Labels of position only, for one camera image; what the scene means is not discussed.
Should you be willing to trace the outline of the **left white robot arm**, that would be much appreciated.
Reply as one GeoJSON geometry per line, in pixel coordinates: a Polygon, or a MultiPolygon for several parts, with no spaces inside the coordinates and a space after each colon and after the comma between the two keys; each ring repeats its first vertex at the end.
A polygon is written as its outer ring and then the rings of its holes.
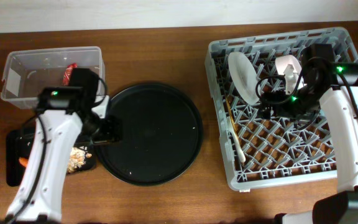
{"type": "Polygon", "coordinates": [[[36,129],[19,190],[4,223],[60,223],[70,153],[78,136],[96,136],[109,96],[85,87],[45,88],[35,109],[36,129]]]}

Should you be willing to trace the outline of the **grey plate with food scraps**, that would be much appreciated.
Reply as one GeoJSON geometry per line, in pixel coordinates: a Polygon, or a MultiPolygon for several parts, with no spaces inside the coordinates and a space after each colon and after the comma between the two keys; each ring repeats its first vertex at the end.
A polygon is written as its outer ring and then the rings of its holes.
{"type": "Polygon", "coordinates": [[[256,95],[257,73],[245,54],[231,52],[228,56],[229,73],[232,82],[248,105],[256,105],[259,98],[256,95]]]}

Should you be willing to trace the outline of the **white plastic fork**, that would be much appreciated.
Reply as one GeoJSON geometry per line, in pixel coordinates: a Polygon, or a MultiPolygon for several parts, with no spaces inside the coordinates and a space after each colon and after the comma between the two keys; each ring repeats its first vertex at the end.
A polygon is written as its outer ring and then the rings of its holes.
{"type": "Polygon", "coordinates": [[[238,156],[238,158],[240,160],[241,165],[244,166],[245,161],[246,161],[246,157],[244,155],[244,152],[242,151],[242,148],[241,148],[241,145],[239,143],[237,134],[236,134],[236,132],[234,130],[234,123],[233,123],[232,118],[228,117],[227,122],[228,122],[228,130],[231,133],[231,135],[233,137],[233,140],[234,140],[234,145],[235,145],[235,148],[236,148],[237,156],[238,156]]]}

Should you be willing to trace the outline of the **orange carrot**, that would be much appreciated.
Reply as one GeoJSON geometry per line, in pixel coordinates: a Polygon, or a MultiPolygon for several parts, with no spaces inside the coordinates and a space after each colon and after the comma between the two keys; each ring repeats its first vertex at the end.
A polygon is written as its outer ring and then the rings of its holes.
{"type": "Polygon", "coordinates": [[[28,162],[29,162],[29,160],[28,159],[26,159],[26,158],[24,158],[24,157],[20,157],[19,159],[18,159],[18,161],[19,161],[19,164],[22,166],[22,167],[27,167],[28,166],[28,162]]]}

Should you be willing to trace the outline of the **red snack wrapper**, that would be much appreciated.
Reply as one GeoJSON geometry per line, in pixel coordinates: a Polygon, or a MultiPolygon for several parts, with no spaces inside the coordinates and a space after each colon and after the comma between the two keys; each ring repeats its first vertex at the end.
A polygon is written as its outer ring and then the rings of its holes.
{"type": "Polygon", "coordinates": [[[71,77],[71,74],[73,72],[73,69],[77,68],[77,67],[78,67],[77,63],[72,63],[69,66],[67,66],[67,68],[65,70],[65,73],[63,75],[63,80],[62,80],[62,85],[63,86],[68,86],[69,85],[70,77],[71,77]]]}

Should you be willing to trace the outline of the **wooden chopstick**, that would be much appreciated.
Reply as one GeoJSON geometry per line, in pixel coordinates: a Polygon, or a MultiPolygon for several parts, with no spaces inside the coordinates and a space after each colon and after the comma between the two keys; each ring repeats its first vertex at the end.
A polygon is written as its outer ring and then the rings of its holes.
{"type": "Polygon", "coordinates": [[[231,107],[230,107],[230,103],[229,103],[228,97],[226,95],[225,95],[225,102],[226,102],[227,110],[228,110],[228,113],[229,113],[231,125],[232,125],[233,130],[234,130],[234,135],[236,136],[236,139],[238,140],[236,125],[234,123],[234,117],[232,115],[232,110],[231,110],[231,107]]]}

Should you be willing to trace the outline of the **pink saucer bowl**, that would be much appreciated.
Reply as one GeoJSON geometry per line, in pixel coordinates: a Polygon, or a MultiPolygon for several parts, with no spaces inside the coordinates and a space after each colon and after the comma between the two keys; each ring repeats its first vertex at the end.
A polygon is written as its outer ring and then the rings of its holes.
{"type": "Polygon", "coordinates": [[[300,79],[299,85],[296,83],[300,77],[301,65],[293,55],[277,57],[275,59],[275,67],[278,75],[285,79],[285,93],[290,95],[294,90],[304,87],[303,78],[300,79]]]}

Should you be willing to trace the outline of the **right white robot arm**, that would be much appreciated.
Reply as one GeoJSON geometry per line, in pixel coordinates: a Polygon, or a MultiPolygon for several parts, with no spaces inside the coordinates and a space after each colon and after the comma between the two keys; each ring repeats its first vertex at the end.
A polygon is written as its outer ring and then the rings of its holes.
{"type": "Polygon", "coordinates": [[[321,57],[298,62],[276,60],[284,91],[259,94],[265,114],[299,119],[320,109],[335,150],[337,194],[319,200],[312,211],[278,214],[275,223],[358,223],[358,63],[321,57]]]}

